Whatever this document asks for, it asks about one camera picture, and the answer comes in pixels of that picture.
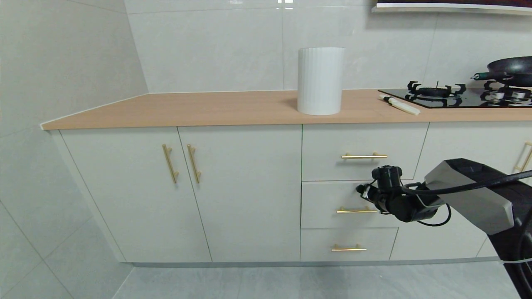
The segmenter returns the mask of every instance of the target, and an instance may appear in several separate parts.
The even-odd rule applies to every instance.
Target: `white ribbed vase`
[[[344,48],[299,50],[297,110],[311,115],[340,112]]]

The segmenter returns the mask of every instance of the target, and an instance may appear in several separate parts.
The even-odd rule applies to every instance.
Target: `gold drawer pull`
[[[366,248],[360,248],[360,245],[357,244],[355,248],[340,248],[338,247],[338,244],[335,244],[333,248],[331,248],[331,251],[338,252],[338,251],[367,251]]]
[[[525,145],[532,147],[532,142],[525,142]],[[530,163],[530,160],[532,160],[532,148],[530,149],[530,152],[528,152],[527,158],[525,159],[523,166],[522,167],[515,166],[514,169],[517,169],[519,171],[524,171],[527,168],[528,163]]]
[[[343,206],[336,211],[337,214],[351,214],[351,213],[378,213],[379,210],[372,210],[369,206],[366,206],[365,210],[346,210]]]
[[[194,153],[196,152],[196,148],[192,147],[192,145],[187,144],[188,148],[188,154],[190,155],[190,162],[192,163],[192,170],[194,171],[194,177],[196,177],[196,183],[200,183],[200,176],[201,171],[197,171],[196,168],[196,160],[194,159]]]
[[[386,159],[388,155],[381,155],[377,152],[373,152],[373,155],[369,156],[352,156],[349,153],[346,153],[345,156],[342,156],[342,159]]]
[[[172,177],[172,181],[174,184],[177,184],[177,176],[179,175],[179,171],[174,171],[172,166],[172,161],[170,161],[170,152],[172,151],[171,147],[167,147],[166,144],[163,144],[163,151],[164,156],[167,159],[168,169],[170,169],[170,176]]]

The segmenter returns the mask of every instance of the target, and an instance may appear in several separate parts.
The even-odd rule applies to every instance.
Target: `tiled floor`
[[[134,268],[114,299],[518,299],[502,265],[301,268]]]

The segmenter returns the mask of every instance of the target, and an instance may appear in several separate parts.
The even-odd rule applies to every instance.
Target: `black frying pan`
[[[472,79],[496,80],[505,85],[532,87],[532,56],[513,57],[488,64],[488,73],[476,73]]]

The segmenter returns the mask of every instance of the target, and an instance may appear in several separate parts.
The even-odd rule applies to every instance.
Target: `wooden countertop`
[[[42,124],[44,130],[238,124],[532,121],[532,109],[427,109],[407,114],[376,89],[344,90],[338,114],[297,111],[297,91],[147,94]]]

